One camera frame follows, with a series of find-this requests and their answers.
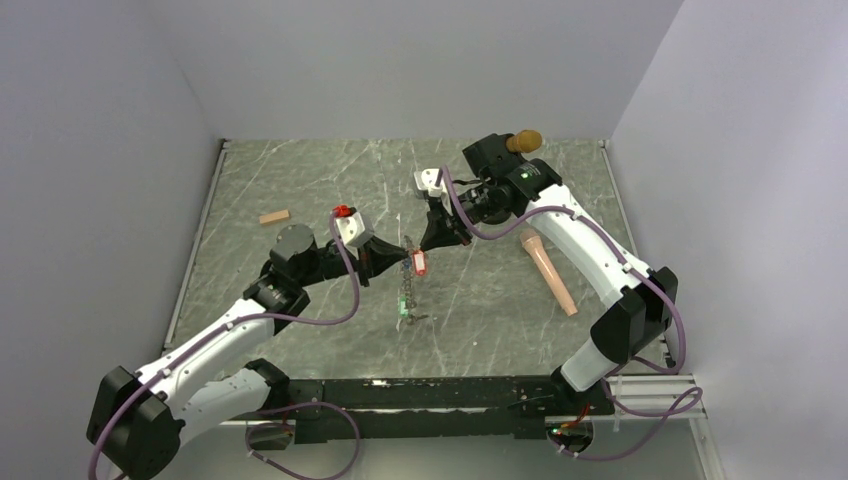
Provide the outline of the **red tag key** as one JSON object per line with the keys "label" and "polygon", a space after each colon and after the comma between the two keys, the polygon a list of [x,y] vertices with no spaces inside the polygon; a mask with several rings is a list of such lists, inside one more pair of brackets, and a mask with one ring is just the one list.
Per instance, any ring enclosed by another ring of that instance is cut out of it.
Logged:
{"label": "red tag key", "polygon": [[428,271],[426,254],[422,250],[415,250],[411,255],[412,270],[416,276],[425,276]]}

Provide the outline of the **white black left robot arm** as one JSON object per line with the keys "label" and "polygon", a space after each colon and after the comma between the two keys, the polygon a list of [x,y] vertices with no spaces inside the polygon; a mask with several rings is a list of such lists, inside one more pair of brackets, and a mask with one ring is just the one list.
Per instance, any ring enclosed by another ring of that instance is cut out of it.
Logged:
{"label": "white black left robot arm", "polygon": [[86,437],[93,446],[87,476],[107,458],[121,479],[152,479],[179,449],[219,423],[254,412],[264,420],[287,406],[289,378],[258,359],[222,380],[227,363],[274,338],[302,317],[308,286],[346,277],[353,304],[335,324],[350,320],[369,280],[406,260],[408,251],[350,219],[331,218],[331,239],[317,245],[313,231],[283,228],[259,276],[211,325],[178,348],[135,370],[118,366],[100,381]]}

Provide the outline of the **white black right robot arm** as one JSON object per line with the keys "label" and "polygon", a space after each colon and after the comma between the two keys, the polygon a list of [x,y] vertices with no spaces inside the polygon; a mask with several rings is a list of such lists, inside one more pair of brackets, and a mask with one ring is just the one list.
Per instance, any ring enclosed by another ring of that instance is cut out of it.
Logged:
{"label": "white black right robot arm", "polygon": [[572,416],[586,407],[590,389],[636,359],[643,347],[679,322],[678,280],[654,269],[615,241],[579,204],[545,161],[525,156],[540,148],[534,130],[490,134],[463,149],[474,180],[456,191],[448,167],[414,175],[429,206],[424,251],[493,241],[524,224],[544,235],[589,281],[606,307],[588,339],[552,374],[553,406]]}

